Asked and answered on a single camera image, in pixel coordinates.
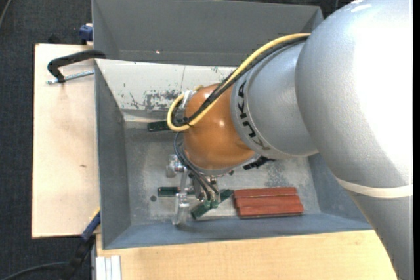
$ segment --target wooden board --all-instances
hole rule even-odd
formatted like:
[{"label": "wooden board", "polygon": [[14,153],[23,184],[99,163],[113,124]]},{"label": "wooden board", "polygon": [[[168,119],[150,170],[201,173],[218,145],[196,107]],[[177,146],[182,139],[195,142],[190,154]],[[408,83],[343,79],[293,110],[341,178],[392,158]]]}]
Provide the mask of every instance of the wooden board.
[{"label": "wooden board", "polygon": [[118,250],[100,239],[96,253],[120,255],[123,280],[396,280],[373,230]]},{"label": "wooden board", "polygon": [[[99,207],[93,76],[48,85],[50,60],[91,47],[35,46],[32,237],[78,235]],[[93,61],[62,68],[64,75]]]}]

